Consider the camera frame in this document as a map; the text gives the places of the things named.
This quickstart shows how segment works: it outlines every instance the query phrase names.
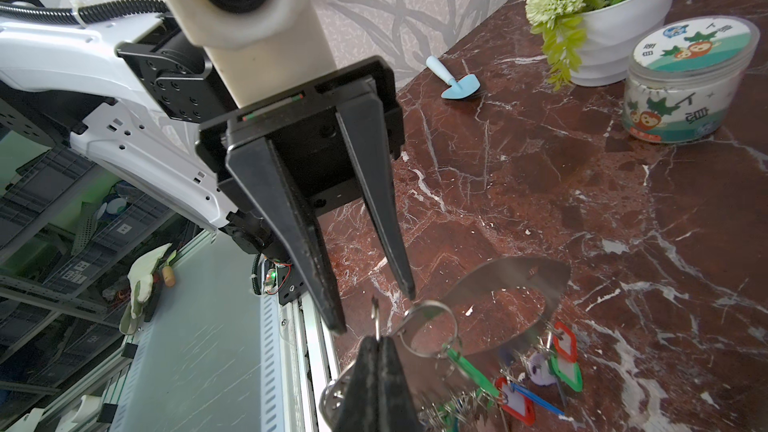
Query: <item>key ring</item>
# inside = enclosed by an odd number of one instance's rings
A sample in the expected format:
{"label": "key ring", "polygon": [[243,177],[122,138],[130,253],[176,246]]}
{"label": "key ring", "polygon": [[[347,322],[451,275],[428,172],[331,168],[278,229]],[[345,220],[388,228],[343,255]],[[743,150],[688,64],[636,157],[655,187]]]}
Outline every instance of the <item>key ring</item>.
{"label": "key ring", "polygon": [[[453,336],[443,344],[443,346],[440,348],[438,352],[431,353],[431,354],[425,354],[423,352],[417,352],[409,344],[406,344],[406,340],[402,337],[402,335],[406,332],[405,326],[408,324],[408,321],[414,317],[414,314],[418,312],[419,310],[423,308],[428,307],[437,307],[442,309],[444,312],[448,312],[451,315],[451,319],[453,319]],[[422,301],[417,304],[414,304],[413,307],[408,309],[406,311],[405,316],[402,318],[402,323],[398,327],[399,332],[398,336],[400,337],[400,341],[402,342],[402,346],[408,350],[411,354],[414,354],[417,357],[422,358],[434,358],[434,359],[444,359],[448,356],[448,350],[454,345],[454,343],[458,340],[458,321],[456,320],[456,316],[454,315],[451,308],[447,305],[445,305],[442,302],[437,301]]]}

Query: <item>light blue shovel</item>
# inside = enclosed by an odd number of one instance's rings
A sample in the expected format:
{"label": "light blue shovel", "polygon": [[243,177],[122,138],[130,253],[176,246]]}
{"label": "light blue shovel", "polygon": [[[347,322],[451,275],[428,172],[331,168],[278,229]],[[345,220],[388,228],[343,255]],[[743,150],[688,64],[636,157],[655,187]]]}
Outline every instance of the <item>light blue shovel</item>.
{"label": "light blue shovel", "polygon": [[440,95],[443,99],[465,99],[471,94],[475,93],[480,88],[480,82],[475,74],[469,74],[463,79],[456,81],[456,79],[448,72],[446,66],[444,66],[437,57],[429,56],[427,58],[427,67],[435,73],[443,82],[450,85],[450,88]]}

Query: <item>marble table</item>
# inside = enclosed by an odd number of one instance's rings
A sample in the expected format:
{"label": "marble table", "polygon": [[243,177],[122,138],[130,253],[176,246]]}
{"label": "marble table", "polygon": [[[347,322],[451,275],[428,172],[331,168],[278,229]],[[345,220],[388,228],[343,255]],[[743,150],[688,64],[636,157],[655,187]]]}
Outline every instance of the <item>marble table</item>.
{"label": "marble table", "polygon": [[[697,143],[630,138],[623,83],[552,92],[524,0],[444,57],[457,75],[477,74],[480,96],[441,100],[429,71],[399,93],[406,144],[393,167],[418,299],[506,255],[573,269],[556,316],[580,342],[584,392],[569,394],[573,423],[539,408],[531,430],[768,427],[768,0],[675,0],[667,21],[709,14],[752,20],[763,39],[723,126]],[[410,301],[360,201],[321,223],[349,325],[336,339],[343,366],[373,331],[372,295],[384,331]],[[541,310],[535,293],[506,291],[459,311],[464,351]]]}

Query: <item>white flower pot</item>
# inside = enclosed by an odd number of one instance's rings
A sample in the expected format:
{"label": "white flower pot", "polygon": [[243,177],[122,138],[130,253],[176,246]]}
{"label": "white flower pot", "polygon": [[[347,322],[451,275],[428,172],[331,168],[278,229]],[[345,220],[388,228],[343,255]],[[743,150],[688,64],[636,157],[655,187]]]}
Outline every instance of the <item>white flower pot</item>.
{"label": "white flower pot", "polygon": [[597,87],[627,78],[629,55],[640,39],[664,24],[672,0],[625,0],[581,14],[587,41],[578,50],[581,67],[571,71],[579,86]]}

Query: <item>blue logo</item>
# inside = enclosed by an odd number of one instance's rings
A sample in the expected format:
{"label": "blue logo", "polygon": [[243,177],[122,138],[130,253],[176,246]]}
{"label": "blue logo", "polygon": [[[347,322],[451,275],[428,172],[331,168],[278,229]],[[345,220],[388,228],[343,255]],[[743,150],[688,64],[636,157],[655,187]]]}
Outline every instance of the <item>blue logo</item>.
{"label": "blue logo", "polygon": [[687,27],[688,24],[670,27],[664,31],[664,36],[671,39],[672,37],[678,36],[679,34],[686,34]]}

